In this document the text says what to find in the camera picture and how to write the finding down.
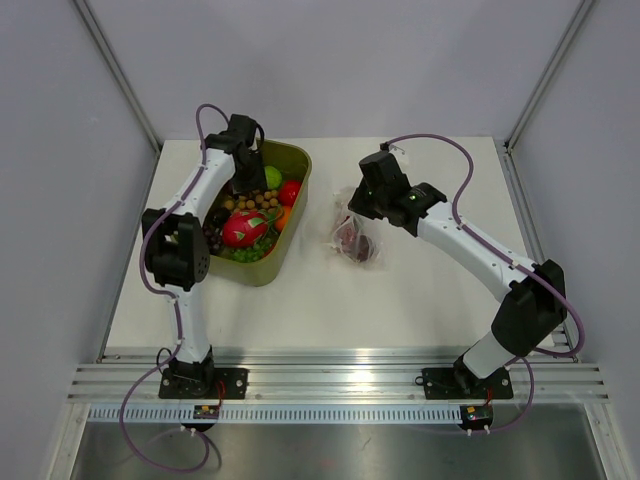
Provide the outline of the olive green plastic bin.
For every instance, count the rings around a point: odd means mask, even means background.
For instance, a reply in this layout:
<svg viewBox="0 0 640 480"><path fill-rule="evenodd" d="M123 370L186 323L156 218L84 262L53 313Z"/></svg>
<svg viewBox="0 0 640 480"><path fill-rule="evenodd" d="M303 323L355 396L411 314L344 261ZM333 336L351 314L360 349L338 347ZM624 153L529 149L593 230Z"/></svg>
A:
<svg viewBox="0 0 640 480"><path fill-rule="evenodd" d="M280 272L307 204L308 183L312 171L310 156L297 146L268 140L262 147L261 153L264 165L276 167L282 173L283 182L296 180L302 183L297 200L291 207L289 221L282 232L277 232L273 223L278 209L273 213L253 210L262 212L267 217L269 230L265 236L273 237L276 240L271 252L257 262L238 263L231 259L231 250L235 248L224 244L224 249L219 256L211 255L209 267L211 275L254 287L269 284ZM224 208L221 203L227 195L232 195L232 193L227 189L223 190L214 200L209 213Z"/></svg>

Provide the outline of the red grape bunch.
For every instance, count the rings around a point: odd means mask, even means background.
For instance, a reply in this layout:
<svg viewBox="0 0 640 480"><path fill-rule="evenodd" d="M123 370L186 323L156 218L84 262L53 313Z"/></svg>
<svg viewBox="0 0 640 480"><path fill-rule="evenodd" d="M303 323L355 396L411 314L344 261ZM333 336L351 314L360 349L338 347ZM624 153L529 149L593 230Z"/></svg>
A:
<svg viewBox="0 0 640 480"><path fill-rule="evenodd" d="M340 224L334 234L333 242L335 246L343 252L351 250L354 240L359 235L359 227L350 220Z"/></svg>

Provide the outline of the dark purple mangosteen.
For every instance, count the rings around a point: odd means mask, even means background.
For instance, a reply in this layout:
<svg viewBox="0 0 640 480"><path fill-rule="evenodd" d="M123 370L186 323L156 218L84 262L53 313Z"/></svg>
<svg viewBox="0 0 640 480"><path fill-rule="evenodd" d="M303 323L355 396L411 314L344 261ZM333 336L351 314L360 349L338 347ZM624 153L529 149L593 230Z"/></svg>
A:
<svg viewBox="0 0 640 480"><path fill-rule="evenodd" d="M358 235L352 244L351 253L355 262L368 262L375 255L375 243L367 235Z"/></svg>

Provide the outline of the clear zip top bag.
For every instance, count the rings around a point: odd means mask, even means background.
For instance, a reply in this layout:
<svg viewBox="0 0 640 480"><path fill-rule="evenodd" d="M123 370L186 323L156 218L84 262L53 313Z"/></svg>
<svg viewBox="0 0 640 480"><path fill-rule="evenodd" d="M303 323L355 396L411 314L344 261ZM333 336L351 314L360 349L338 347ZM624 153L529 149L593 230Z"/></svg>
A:
<svg viewBox="0 0 640 480"><path fill-rule="evenodd" d="M347 186L308 208L300 251L311 259L351 269L386 270L385 245L376 223L349 209L355 190Z"/></svg>

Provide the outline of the red apple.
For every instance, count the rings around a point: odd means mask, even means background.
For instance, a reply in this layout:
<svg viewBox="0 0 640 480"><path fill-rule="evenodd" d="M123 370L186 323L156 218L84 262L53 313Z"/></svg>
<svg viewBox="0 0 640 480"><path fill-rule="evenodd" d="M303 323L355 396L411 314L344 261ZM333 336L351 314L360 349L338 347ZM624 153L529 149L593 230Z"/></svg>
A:
<svg viewBox="0 0 640 480"><path fill-rule="evenodd" d="M286 180L278 192L278 201L283 206L292 207L301 191L302 183L296 180Z"/></svg>

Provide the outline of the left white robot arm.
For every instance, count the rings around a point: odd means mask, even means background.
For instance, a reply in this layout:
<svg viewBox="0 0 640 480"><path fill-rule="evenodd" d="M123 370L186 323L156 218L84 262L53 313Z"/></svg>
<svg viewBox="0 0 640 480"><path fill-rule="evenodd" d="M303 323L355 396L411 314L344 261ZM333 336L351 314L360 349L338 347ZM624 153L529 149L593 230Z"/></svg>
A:
<svg viewBox="0 0 640 480"><path fill-rule="evenodd" d="M139 269L143 284L166 298L175 325L175 347L163 362L163 382L195 398L215 388L213 352L207 338L199 284L209 270L204 220L226 186L245 193L266 186L257 141L264 131L254 119L233 114L220 133L205 135L196 122L201 160L165 207L142 216Z"/></svg>

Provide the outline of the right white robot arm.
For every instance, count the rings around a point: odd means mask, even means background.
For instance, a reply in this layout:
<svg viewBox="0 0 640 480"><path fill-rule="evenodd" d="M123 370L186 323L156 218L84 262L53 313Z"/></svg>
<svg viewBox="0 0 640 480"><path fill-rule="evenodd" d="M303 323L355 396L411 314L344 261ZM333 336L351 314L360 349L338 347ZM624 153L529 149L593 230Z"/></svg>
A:
<svg viewBox="0 0 640 480"><path fill-rule="evenodd" d="M515 256L481 231L469 233L453 204L428 183L412 186L395 158L379 151L359 162L363 178L349 202L361 216L387 220L446 253L474 275L500 303L490 331L454 363L456 389L466 396L484 390L490 376L540 345L567 317L555 294L564 273L551 260L540 265Z"/></svg>

